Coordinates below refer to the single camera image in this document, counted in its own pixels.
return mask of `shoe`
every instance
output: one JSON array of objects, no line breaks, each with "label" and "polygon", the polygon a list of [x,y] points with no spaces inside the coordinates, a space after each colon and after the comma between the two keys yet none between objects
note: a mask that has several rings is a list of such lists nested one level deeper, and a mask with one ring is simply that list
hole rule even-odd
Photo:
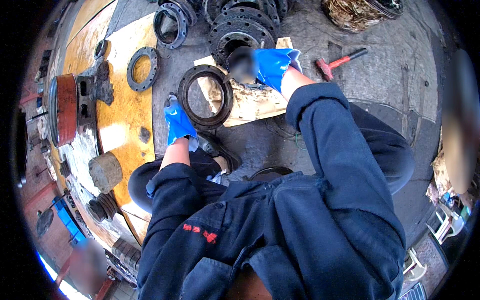
[{"label": "shoe", "polygon": [[207,152],[209,156],[221,156],[227,160],[229,172],[225,173],[225,175],[229,175],[238,169],[241,165],[240,157],[235,153],[228,151],[215,135],[205,131],[199,131],[197,132],[197,135],[199,146]]}]

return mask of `work jacket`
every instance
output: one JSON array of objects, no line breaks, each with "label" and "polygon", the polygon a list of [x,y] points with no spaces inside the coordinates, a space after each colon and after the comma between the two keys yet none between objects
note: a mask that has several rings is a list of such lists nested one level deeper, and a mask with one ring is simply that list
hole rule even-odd
[{"label": "work jacket", "polygon": [[287,122],[316,174],[232,182],[214,202],[181,163],[148,183],[141,299],[221,299],[253,268],[272,299],[397,299],[405,233],[385,177],[336,84],[295,91]]}]

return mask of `glove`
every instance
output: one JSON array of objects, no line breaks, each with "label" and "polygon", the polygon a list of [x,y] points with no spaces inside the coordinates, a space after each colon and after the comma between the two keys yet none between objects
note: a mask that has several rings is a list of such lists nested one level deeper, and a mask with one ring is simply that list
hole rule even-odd
[{"label": "glove", "polygon": [[303,73],[298,61],[299,56],[300,51],[296,49],[255,50],[258,66],[257,79],[281,93],[280,86],[283,74],[289,65]]},{"label": "glove", "polygon": [[168,125],[167,145],[170,146],[178,138],[188,136],[188,151],[195,152],[198,148],[197,131],[193,128],[187,114],[180,106],[177,96],[170,94],[164,103],[163,112]]}]

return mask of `worker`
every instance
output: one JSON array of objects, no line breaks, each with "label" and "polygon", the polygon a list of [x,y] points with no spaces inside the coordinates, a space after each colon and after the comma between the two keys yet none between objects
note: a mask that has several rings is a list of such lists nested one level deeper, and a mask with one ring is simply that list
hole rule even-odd
[{"label": "worker", "polygon": [[257,77],[288,101],[286,120],[316,174],[210,181],[239,161],[211,137],[212,149],[198,147],[170,95],[165,156],[129,180],[132,199],[152,214],[139,298],[397,299],[407,246],[392,194],[413,173],[411,148],[335,83],[304,76],[298,51],[261,50],[257,60]]}]

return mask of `concrete floor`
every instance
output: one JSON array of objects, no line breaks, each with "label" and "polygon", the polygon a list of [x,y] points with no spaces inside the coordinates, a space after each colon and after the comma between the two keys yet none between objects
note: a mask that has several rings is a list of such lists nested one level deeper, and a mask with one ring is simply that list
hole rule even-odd
[{"label": "concrete floor", "polygon": [[[430,163],[437,153],[445,66],[456,42],[451,33],[453,29],[435,2],[430,5],[426,0],[411,0],[406,1],[406,11],[400,19],[384,22],[364,33],[347,34],[333,26],[318,3],[313,0],[297,3],[283,21],[279,36],[291,37],[294,47],[302,51],[300,62],[304,73],[319,82],[321,78],[313,64],[315,59],[323,57],[332,61],[356,48],[369,49],[367,56],[342,66],[334,75],[350,101],[402,133],[413,146],[415,172],[410,182],[394,195],[395,212],[411,245],[423,235],[425,221],[433,212],[433,205],[424,194],[432,178]],[[157,3],[145,0],[118,0],[107,36],[157,8]],[[163,155],[166,148],[164,99],[169,92],[177,91],[181,76],[193,66],[194,60],[209,55],[208,31],[201,16],[197,24],[189,28],[182,47],[166,50],[157,45],[163,58],[152,90],[157,156]],[[198,105],[202,106],[204,101],[200,98]],[[272,121],[291,130],[285,125],[284,115],[269,122]],[[215,134],[243,160],[237,171],[222,178],[225,185],[273,165],[305,174],[314,172],[307,151],[297,147],[294,139],[271,132],[265,120],[220,127]]]}]

